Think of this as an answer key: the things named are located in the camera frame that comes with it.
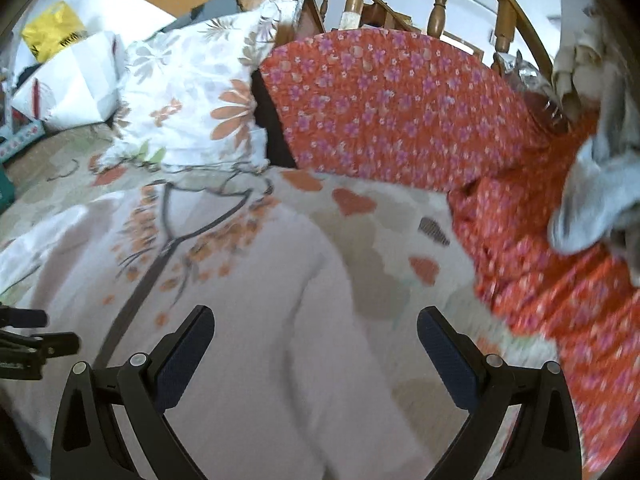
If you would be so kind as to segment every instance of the plastic bag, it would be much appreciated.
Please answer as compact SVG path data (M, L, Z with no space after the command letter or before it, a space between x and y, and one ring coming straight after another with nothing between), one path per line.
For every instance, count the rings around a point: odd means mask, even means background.
M66 2L57 2L28 23L21 36L38 62L44 63L88 33L74 10Z
M555 134L567 132L569 123L560 99L540 71L522 59L520 51L516 56L495 52L494 61L511 89L523 94L527 108L540 126Z

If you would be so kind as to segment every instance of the pillow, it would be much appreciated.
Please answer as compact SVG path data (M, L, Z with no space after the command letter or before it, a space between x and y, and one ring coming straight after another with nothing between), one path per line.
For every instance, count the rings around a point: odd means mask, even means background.
M251 74L273 49L280 11L265 2L127 49L120 83L119 138L98 162L165 166L267 165L266 132L254 121Z
M328 32L260 72L301 170L449 191L548 144L497 73L415 32Z

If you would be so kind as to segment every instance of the black mount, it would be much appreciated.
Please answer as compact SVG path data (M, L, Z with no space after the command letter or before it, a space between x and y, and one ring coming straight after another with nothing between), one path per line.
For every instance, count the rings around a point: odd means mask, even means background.
M42 310L0 303L0 328L42 328L49 322ZM22 336L0 330L0 379L39 381L47 359L77 354L80 339L71 332Z

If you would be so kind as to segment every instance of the black pillow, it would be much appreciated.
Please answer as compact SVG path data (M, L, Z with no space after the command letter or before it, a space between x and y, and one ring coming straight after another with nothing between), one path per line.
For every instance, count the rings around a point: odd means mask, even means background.
M267 130L267 158L272 166L281 168L296 168L296 161L291 155L289 145L284 138L282 123L275 104L267 90L260 70L251 75L251 92L254 94L257 107L255 109L255 123Z

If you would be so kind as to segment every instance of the white bag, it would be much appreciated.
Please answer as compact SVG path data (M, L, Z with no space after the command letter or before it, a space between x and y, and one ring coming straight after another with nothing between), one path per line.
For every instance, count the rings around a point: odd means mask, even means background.
M99 32L61 50L34 72L15 93L12 106L49 131L107 120L118 107L113 32Z

